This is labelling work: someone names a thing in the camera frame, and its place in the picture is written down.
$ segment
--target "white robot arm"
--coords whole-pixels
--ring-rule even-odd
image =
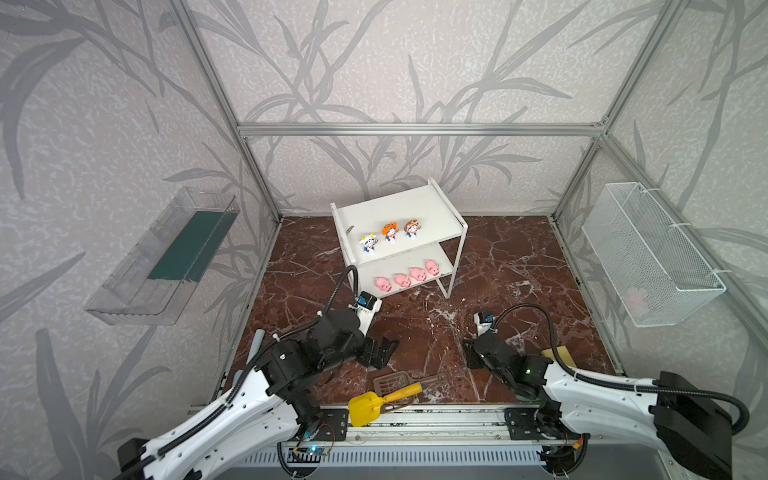
[[[522,307],[546,316],[555,362],[543,356],[519,355],[496,334],[499,322]],[[699,390],[670,372],[661,372],[658,379],[628,379],[572,369],[555,348],[549,313],[534,303],[515,305],[495,319],[489,313],[476,314],[475,323],[478,337],[465,341],[469,368],[487,368],[518,398],[539,402],[534,415],[538,431],[560,439],[580,435],[580,442],[600,432],[666,452],[705,478],[731,479],[732,436],[746,427],[750,417],[739,399]],[[736,406],[738,420],[732,424],[731,416],[714,400]],[[583,451],[567,447],[545,452],[542,458],[548,471],[566,476],[581,463]]]
[[[332,310],[331,302],[350,271],[355,305]],[[398,345],[383,339],[377,346],[366,335],[382,301],[366,292],[357,296],[356,276],[355,267],[348,267],[314,321],[262,347],[232,389],[195,416],[155,439],[125,442],[118,449],[118,478],[214,478],[266,445],[316,433],[320,408],[307,389],[324,372],[352,359],[381,369]],[[287,339],[304,330],[304,340]]]
[[[267,445],[296,435],[311,438],[319,429],[320,410],[307,388],[323,372],[350,359],[381,369],[397,347],[396,341],[387,339],[377,347],[366,336],[381,300],[362,293],[350,310],[335,311],[329,306],[330,301],[317,319],[263,347],[233,388],[194,417],[155,439],[132,439],[121,446],[120,478],[214,478]],[[529,438],[580,437],[574,445],[544,449],[541,457],[549,472],[567,476],[575,470],[584,458],[589,435],[599,432],[669,453],[703,477],[731,478],[732,435],[749,421],[742,402],[695,389],[669,372],[662,372],[659,379],[626,379],[572,369],[556,349],[556,362],[543,356],[521,356],[498,337],[496,326],[505,315],[523,306],[545,313],[551,344],[557,345],[546,310],[523,303],[497,319],[488,314],[478,316],[480,334],[465,341],[468,366],[488,368],[518,397],[538,402],[534,418],[525,420],[533,422],[531,430],[536,431]],[[302,330],[309,330],[305,340],[285,339]],[[730,415],[713,399],[734,404],[740,411],[739,419],[731,425]],[[515,421],[510,418],[508,423],[514,425]]]

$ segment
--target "wallpaper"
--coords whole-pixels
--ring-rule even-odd
[[[189,1],[238,120],[261,122],[599,121],[662,4]]]
[[[549,214],[585,137],[262,137],[251,140],[285,214],[329,214],[427,184],[461,212]],[[457,152],[447,162],[441,152]]]
[[[469,123],[600,121],[664,2],[188,3],[241,122]],[[368,200],[429,177],[462,212],[546,214],[586,143],[251,141],[285,214],[327,214],[331,202]]]
[[[675,372],[700,389],[725,392],[750,407],[750,424],[733,443],[734,478],[764,478],[768,468],[768,355],[749,338],[722,298],[675,326],[637,328],[581,230],[606,183],[630,181],[599,153],[558,226],[574,254],[628,376]]]
[[[210,400],[275,230],[164,2],[0,2],[0,478],[112,478]],[[174,326],[84,305],[182,186],[241,212]]]
[[[611,132],[768,313],[768,2],[687,8]]]

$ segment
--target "marble floor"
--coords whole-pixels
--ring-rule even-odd
[[[425,388],[420,402],[514,402],[515,396],[487,370],[466,368],[462,340],[475,332],[474,312],[498,314],[520,302],[540,303],[550,311],[559,343],[567,346],[577,366],[613,373],[547,218],[465,220],[469,229],[451,298],[446,299],[431,282],[383,299],[369,335],[376,340],[382,336],[400,340],[389,365],[376,371],[355,362],[345,364],[334,379],[315,387],[319,403],[347,403],[372,390],[372,379],[394,371],[407,371],[414,379],[446,374],[448,380]],[[443,243],[449,258],[455,258],[457,246],[458,239]],[[227,388],[234,372],[245,366],[256,330],[263,328],[271,336],[309,322],[327,301],[342,269],[332,218],[284,220]],[[337,299],[346,303],[351,296],[346,283]],[[546,321],[533,309],[519,309],[507,316],[499,333],[520,353],[538,353],[549,347]]]

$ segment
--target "white shelf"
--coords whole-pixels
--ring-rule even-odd
[[[360,268],[366,263],[383,260],[407,250],[460,237],[464,226],[452,211],[452,206],[446,202],[447,199],[444,200],[436,185],[428,184],[360,204],[332,208],[335,210],[334,217],[341,223],[339,235],[346,235],[354,264]],[[415,238],[408,238],[402,229],[414,219],[419,221],[421,230]],[[394,242],[386,241],[382,235],[382,228],[391,222],[397,222],[400,230]],[[371,233],[376,235],[379,242],[373,252],[367,253],[359,242]]]
[[[430,275],[424,266],[427,260],[432,260],[440,266],[440,274],[437,276]],[[413,267],[424,270],[427,274],[426,280],[423,282],[416,282],[411,278],[411,286],[403,288],[395,283],[395,273],[402,273],[410,278],[411,269]],[[386,262],[375,262],[361,265],[357,268],[357,273],[360,281],[360,291],[369,292],[378,298],[399,293],[414,286],[423,285],[427,282],[431,282],[435,279],[448,276],[453,273],[453,265],[448,256],[445,255],[442,247],[439,243],[433,243],[432,245],[425,245],[414,250],[407,250],[396,254],[387,259]],[[392,284],[392,290],[389,292],[383,292],[376,286],[376,277],[383,276],[389,279]]]
[[[384,297],[436,280],[445,298],[451,296],[467,234],[467,223],[434,179],[430,178],[424,187],[348,207],[337,208],[335,204],[331,204],[331,212],[336,233],[339,235],[344,263],[357,266],[361,291]],[[402,229],[414,219],[419,221],[421,229],[415,237],[408,237]],[[397,222],[399,232],[395,241],[388,242],[382,234],[382,228],[391,222]],[[379,242],[373,252],[366,252],[360,244],[360,239],[371,233],[376,235]],[[461,238],[456,260],[453,262],[440,246],[440,242],[452,238]],[[402,288],[395,283],[396,273],[410,277],[410,270],[414,267],[426,273],[427,260],[432,260],[440,266],[439,275],[427,273],[426,280],[418,283],[411,279],[412,283],[408,288]],[[389,279],[392,290],[379,290],[376,286],[376,277],[379,276]],[[451,277],[447,289],[438,280],[444,276]]]

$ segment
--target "pink pig toy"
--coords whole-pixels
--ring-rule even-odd
[[[423,282],[424,280],[427,280],[427,274],[424,273],[424,270],[420,268],[412,268],[411,278],[413,278],[417,282]]]
[[[376,286],[383,292],[389,292],[392,290],[392,284],[389,282],[389,279],[386,278],[378,277],[376,279]]]
[[[430,275],[440,274],[440,266],[437,263],[431,260],[427,260],[427,264],[425,266],[427,267],[427,271],[429,272]]]
[[[395,283],[397,283],[403,288],[408,288],[409,286],[411,286],[411,280],[407,276],[403,275],[402,273],[395,274]]]

